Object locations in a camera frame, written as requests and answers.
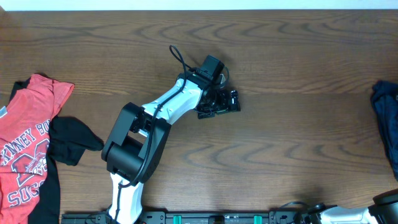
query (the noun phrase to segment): black garment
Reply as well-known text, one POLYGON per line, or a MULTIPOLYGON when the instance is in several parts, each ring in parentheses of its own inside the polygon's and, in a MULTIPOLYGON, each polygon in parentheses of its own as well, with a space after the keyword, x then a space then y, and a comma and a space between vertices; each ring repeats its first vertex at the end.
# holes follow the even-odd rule
MULTIPOLYGON (((17 90, 26 88, 29 79, 15 82, 11 99, 17 90)), ((28 224, 55 224, 60 216, 60 182, 55 161, 70 166, 78 164, 84 151, 100 151, 103 141, 81 121, 72 117, 54 117, 49 127, 50 145, 47 149, 47 178, 39 187, 40 200, 28 216, 28 224)))
POLYGON ((398 85, 379 81, 373 86, 372 106, 377 114, 379 132, 386 156, 398 180, 398 85))

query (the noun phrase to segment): wood grain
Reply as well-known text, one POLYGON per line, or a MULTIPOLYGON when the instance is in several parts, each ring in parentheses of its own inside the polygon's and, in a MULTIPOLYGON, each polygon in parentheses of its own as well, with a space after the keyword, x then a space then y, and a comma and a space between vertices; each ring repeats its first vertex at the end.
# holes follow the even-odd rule
MULTIPOLYGON (((397 11, 7 12, 0 102, 31 73, 76 85, 61 115, 106 140, 120 109, 154 100, 208 54, 231 71, 242 112, 172 128, 143 204, 267 210, 293 200, 367 206, 397 188, 369 98, 398 82, 397 11)), ((62 212, 111 203, 98 152, 59 164, 62 212)))

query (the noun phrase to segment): blue fabric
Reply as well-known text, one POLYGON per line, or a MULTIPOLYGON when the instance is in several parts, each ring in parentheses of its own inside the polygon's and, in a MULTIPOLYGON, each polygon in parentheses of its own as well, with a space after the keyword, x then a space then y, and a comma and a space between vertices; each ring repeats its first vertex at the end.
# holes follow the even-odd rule
POLYGON ((398 180, 398 84, 379 81, 373 86, 373 90, 371 102, 377 114, 380 135, 394 176, 398 180))

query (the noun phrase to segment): white wall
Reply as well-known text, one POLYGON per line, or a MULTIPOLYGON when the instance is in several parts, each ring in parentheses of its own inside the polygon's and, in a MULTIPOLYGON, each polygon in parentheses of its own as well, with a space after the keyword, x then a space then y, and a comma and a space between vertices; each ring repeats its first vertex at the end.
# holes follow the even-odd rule
POLYGON ((0 0, 6 11, 398 9, 398 0, 0 0))

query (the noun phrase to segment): red shirt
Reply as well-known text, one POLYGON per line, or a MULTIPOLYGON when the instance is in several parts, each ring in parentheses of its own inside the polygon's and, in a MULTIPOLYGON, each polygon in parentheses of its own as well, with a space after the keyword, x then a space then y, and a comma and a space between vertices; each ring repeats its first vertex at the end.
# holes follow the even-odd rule
POLYGON ((27 223, 47 176, 49 125, 73 84, 33 74, 0 118, 0 223, 27 223))

